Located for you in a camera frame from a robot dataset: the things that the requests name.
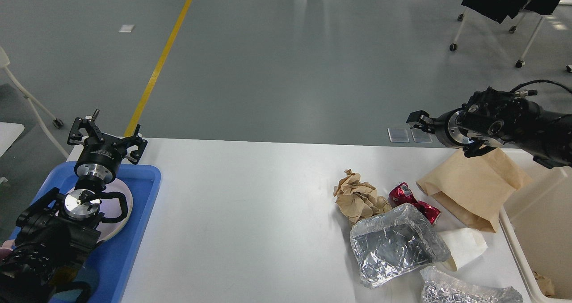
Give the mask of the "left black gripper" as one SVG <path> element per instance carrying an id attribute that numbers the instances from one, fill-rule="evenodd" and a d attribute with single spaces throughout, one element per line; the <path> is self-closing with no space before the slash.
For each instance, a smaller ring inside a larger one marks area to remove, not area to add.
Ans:
<path id="1" fill-rule="evenodd" d="M 99 111 L 96 109 L 92 116 L 74 120 L 67 144 L 84 145 L 74 167 L 78 177 L 92 175 L 104 183 L 110 183 L 116 179 L 123 159 L 134 165 L 139 164 L 148 141 L 139 134 L 141 124 L 135 126 L 131 136 L 117 138 L 104 135 L 95 122 Z"/>

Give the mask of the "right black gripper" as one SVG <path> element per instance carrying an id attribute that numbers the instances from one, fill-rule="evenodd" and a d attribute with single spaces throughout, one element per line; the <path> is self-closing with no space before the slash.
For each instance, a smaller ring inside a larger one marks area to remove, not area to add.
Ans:
<path id="1" fill-rule="evenodd" d="M 463 112 L 462 108 L 446 112 L 432 118 L 425 111 L 411 112 L 406 124 L 421 131 L 434 131 L 437 140 L 447 148 L 464 148 L 472 144 L 472 140 L 460 132 L 456 119 Z"/>

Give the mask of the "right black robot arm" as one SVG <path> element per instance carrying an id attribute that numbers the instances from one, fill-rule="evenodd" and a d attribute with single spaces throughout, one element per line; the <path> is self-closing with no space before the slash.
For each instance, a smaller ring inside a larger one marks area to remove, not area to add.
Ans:
<path id="1" fill-rule="evenodd" d="M 437 118 L 425 111 L 411 112 L 406 123 L 435 136 L 447 148 L 461 149 L 466 158 L 483 156 L 508 144 L 531 154 L 533 161 L 548 169 L 569 167 L 571 115 L 546 111 L 529 100 L 538 92 L 526 87 L 535 83 L 539 80 L 519 84 L 510 91 L 488 87 Z"/>

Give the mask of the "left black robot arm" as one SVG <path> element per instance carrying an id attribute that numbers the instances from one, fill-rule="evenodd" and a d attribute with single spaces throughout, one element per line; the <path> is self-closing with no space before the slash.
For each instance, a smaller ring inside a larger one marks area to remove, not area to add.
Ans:
<path id="1" fill-rule="evenodd" d="M 1 258 L 3 303 L 47 303 L 53 295 L 78 290 L 76 302 L 93 294 L 86 281 L 77 281 L 79 270 L 103 243 L 100 224 L 124 223 L 131 202 L 119 191 L 107 191 L 123 159 L 139 163 L 148 144 L 139 133 L 116 137 L 96 125 L 92 116 L 76 118 L 70 128 L 69 145 L 82 146 L 74 166 L 77 182 L 68 193 L 54 187 L 31 203 L 16 220 L 20 229 Z"/>

